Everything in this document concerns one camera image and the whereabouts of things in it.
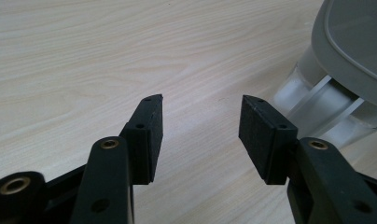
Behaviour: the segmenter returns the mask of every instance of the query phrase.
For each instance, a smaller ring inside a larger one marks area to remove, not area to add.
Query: gray plastic object
[[[312,33],[322,68],[349,91],[377,105],[377,0],[327,0]]]
[[[376,132],[377,1],[325,1],[311,46],[271,103],[299,138],[344,147]]]

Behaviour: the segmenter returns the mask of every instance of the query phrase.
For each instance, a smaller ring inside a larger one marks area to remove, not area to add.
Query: white plastic part
[[[299,128],[299,138],[318,137],[341,148],[376,132],[377,106],[330,76],[320,77],[319,72],[312,76],[309,71],[318,71],[319,67],[306,61],[312,60],[301,59],[271,99],[275,108]]]

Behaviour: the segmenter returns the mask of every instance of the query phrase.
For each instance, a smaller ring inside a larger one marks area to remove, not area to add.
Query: black plastic arm
[[[120,136],[97,141],[88,163],[45,183],[37,172],[0,179],[0,224],[134,223],[133,185],[154,180],[162,95],[143,99]]]
[[[297,223],[377,223],[377,181],[355,172],[331,143],[296,134],[267,102],[244,96],[239,136],[266,184],[289,177]]]

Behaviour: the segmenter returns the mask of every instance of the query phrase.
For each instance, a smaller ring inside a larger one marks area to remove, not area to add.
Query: wood grain surface
[[[162,93],[156,178],[137,223],[293,223],[238,139],[243,94],[269,99],[310,44],[320,0],[0,0],[0,178],[49,181]],[[342,149],[377,178],[377,133]]]

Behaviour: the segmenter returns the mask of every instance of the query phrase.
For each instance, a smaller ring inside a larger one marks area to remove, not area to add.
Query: wooden table
[[[49,181],[164,96],[137,223],[293,223],[238,139],[243,94],[269,99],[310,43],[320,0],[0,0],[0,178]],[[377,178],[377,133],[342,153]]]

